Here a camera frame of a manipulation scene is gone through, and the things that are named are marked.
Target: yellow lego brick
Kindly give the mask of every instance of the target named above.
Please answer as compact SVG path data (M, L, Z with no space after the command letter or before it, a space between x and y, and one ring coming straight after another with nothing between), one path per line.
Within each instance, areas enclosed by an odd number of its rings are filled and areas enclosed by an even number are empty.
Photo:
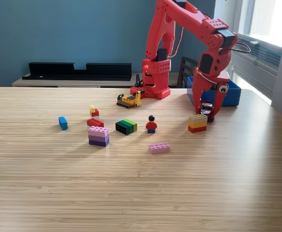
M90 105L90 106L89 106L89 111L90 111L91 113L94 113L94 112L95 112L95 108L94 108L93 105Z
M191 122L189 122L188 123L189 127L191 127L192 129L200 128L200 127L206 127L207 124L208 124L208 122L200 122L200 123L191 123Z
M188 118L188 121L195 124L195 123L201 123L201 122L207 122L208 117L204 114L200 115L192 115L191 117Z

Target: cable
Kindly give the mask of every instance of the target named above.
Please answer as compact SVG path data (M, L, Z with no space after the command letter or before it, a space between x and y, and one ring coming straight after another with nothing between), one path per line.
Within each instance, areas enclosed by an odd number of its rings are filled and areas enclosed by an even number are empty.
M179 49L179 46L180 46L180 43L181 43L181 40L182 40L182 37L183 37L183 31L184 31L184 28L182 28L181 35L180 35L178 44L176 45L174 54L172 56L168 57L168 59L171 59L171 58L175 57L176 53L178 52L178 49Z
M211 16L209 16L208 14L206 14L206 13L203 13L206 17L208 17L208 18L210 18L210 19L213 19Z
M237 42L236 44L239 45L239 46L246 47L247 51L237 50L237 49L229 49L229 50L235 51L235 52L240 52L240 53L250 53L251 52L251 48L247 44L241 43L241 42Z

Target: lego brick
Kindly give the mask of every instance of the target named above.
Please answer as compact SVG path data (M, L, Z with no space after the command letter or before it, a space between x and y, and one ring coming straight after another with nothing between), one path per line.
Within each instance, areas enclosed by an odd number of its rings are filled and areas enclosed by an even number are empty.
M58 121L60 124L67 123L67 120L64 117L58 117Z
M106 141L109 140L109 135L107 135L106 137L99 137L99 136L89 135L88 136L88 140L97 141L97 142L106 142Z
M91 116L92 117L95 117L95 116L99 116L99 111L98 111L98 109L95 109L95 112L91 112Z
M125 135L130 134L130 126L122 123L121 121L119 121L115 124L115 129L116 129L116 131L121 132Z
M136 87L136 86L133 86L130 88L130 94L133 95L135 92L138 92L138 91L144 91L145 88L144 87ZM145 97L145 93L142 93L141 94L141 99Z
M152 155L170 152L168 143L150 144L149 148Z
M131 121L129 119L124 119L124 121L133 125L133 132L137 131L137 129L138 129L138 124L137 123L135 123L134 121Z
M109 129L106 127L91 127L88 131L88 135L107 137Z
M188 121L190 123L201 123L201 122L207 122L208 121L208 117L204 114L200 114L200 115L193 115L193 116L190 116L188 118Z
M196 133L196 132L201 132L201 131L206 131L207 127L199 127L199 128L191 128L190 126L188 127L188 130L192 133Z
M105 142L98 142L98 141L93 141L93 140L89 140L88 143L90 145L95 145L95 146L104 146L106 147L109 144L109 140L105 141Z
M68 129L68 125L67 124L60 124L60 127L62 128L63 131Z
M200 122L200 123L188 123L188 126L191 127L192 129L194 128L199 128L199 127L206 127L207 126L207 122Z
M94 108L93 105L90 105L90 106L89 106L89 111L90 111L91 113L94 113L94 112L95 112L95 108Z
M68 123L64 117L58 117L58 122L63 131L68 129Z
M124 120L121 121L121 123L125 124L126 126L129 126L129 129L127 129L127 131L129 132L129 134L133 133L134 130L133 130L133 124L129 123L129 122L126 122Z
M103 122L101 122L101 121L99 121L97 119L94 119L94 118L89 119L86 123L90 127L92 127L92 126L94 126L94 127L104 127L104 123Z

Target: red lego brick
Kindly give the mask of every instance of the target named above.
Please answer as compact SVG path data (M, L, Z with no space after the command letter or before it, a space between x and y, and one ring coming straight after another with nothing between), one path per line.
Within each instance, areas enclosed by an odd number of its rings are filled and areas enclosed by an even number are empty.
M99 116L99 111L98 111L98 109L95 109L95 112L94 112L94 113L91 113L91 116L92 116L92 117Z
M104 127L104 123L103 122L101 122L101 121L99 121L97 119L94 119L94 118L89 119L87 121L87 125L90 126L90 127L92 127L92 126L94 126L94 127Z
M206 131L207 127L199 127L192 129L190 126L188 126L188 130L192 133L196 133L196 132Z
M133 95L135 92L142 91L142 90L145 90L145 88L144 87L135 87L135 86L133 86L133 87L130 88L130 94ZM141 99L144 98L144 97L145 97L145 93L142 93L141 94Z

